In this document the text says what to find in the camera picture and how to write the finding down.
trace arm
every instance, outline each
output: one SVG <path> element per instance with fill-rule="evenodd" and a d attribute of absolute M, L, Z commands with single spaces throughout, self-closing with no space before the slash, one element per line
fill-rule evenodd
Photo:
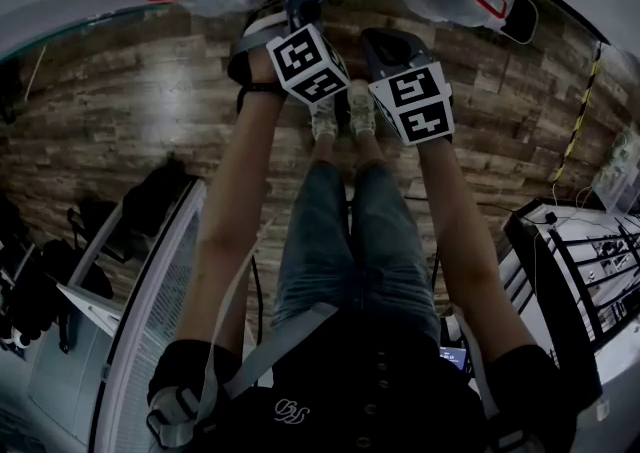
<path fill-rule="evenodd" d="M 502 288 L 493 240 L 445 139 L 418 146 L 447 291 L 478 341 L 485 362 L 535 345 Z"/>
<path fill-rule="evenodd" d="M 277 79 L 265 49 L 249 54 L 254 82 Z M 191 281 L 182 307 L 176 339 L 211 341 L 222 298 L 253 246 L 276 121 L 284 98 L 250 92 L 220 166 L 209 186 L 202 211 Z M 218 344 L 242 354 L 248 273 L 240 282 Z"/>

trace white cube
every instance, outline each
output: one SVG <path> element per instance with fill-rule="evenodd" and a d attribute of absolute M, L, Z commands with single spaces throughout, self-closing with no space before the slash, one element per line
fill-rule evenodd
<path fill-rule="evenodd" d="M 307 105 L 349 86 L 344 61 L 313 25 L 272 39 L 267 50 L 282 88 Z"/>
<path fill-rule="evenodd" d="M 369 85 L 385 120 L 405 145 L 453 133 L 451 84 L 439 62 L 409 69 Z"/>

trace wooden floor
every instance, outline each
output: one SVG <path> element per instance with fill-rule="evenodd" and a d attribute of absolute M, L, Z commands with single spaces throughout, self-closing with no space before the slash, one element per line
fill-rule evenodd
<path fill-rule="evenodd" d="M 323 9 L 326 35 L 352 76 L 367 72 L 358 38 L 366 27 L 415 33 L 442 62 L 454 91 L 456 152 L 496 241 L 508 209 L 550 196 L 596 46 L 554 5 L 536 3 L 540 22 L 527 46 L 484 29 L 430 23 L 399 0 L 328 0 Z M 243 23 L 242 15 L 204 19 L 167 7 L 49 40 L 28 103 L 18 105 L 13 125 L 0 126 L 0 188 L 40 245 L 70 238 L 66 210 L 74 202 L 88 194 L 122 198 L 170 152 L 189 172 L 211 178 L 235 120 L 238 87 L 225 70 Z M 25 86 L 41 47 L 22 56 Z M 615 50 L 605 50 L 558 198 L 574 198 L 591 183 L 616 133 L 636 113 L 637 81 Z M 307 110 L 289 99 L 275 134 L 263 213 L 275 222 L 257 253 L 267 329 L 288 217 L 308 166 L 308 123 Z M 379 137 L 402 192 L 424 197 L 416 150 L 402 147 L 382 123 Z M 348 184 L 355 156 L 347 136 L 337 150 Z M 428 204 L 409 206 L 431 260 L 436 244 Z M 133 271 L 111 264 L 107 270 L 124 301 Z M 441 280 L 436 299 L 444 309 Z M 256 310 L 252 288 L 254 327 Z"/>

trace sleeve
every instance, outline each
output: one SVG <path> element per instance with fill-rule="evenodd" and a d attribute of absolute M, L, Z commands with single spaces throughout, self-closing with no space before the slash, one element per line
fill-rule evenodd
<path fill-rule="evenodd" d="M 486 368 L 491 395 L 500 413 L 532 432 L 545 451 L 569 451 L 577 412 L 560 370 L 542 348 L 521 346 Z"/>
<path fill-rule="evenodd" d="M 204 384 L 204 370 L 209 358 L 211 343 L 206 341 L 174 341 L 160 357 L 155 373 L 149 382 L 147 403 L 151 403 L 158 391 L 165 387 L 188 387 L 200 398 Z M 242 359 L 220 346 L 213 349 L 216 376 L 221 384 L 231 380 Z"/>

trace sneaker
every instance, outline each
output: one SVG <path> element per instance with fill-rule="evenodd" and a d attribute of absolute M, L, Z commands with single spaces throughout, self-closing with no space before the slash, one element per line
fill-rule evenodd
<path fill-rule="evenodd" d="M 376 112 L 369 85 L 364 80 L 353 80 L 347 90 L 351 108 L 351 133 L 354 138 L 363 131 L 376 132 Z"/>
<path fill-rule="evenodd" d="M 309 111 L 311 112 L 311 132 L 314 140 L 317 140 L 320 135 L 325 133 L 333 138 L 338 136 L 338 123 L 336 122 L 336 107 L 333 96 L 311 105 Z"/>

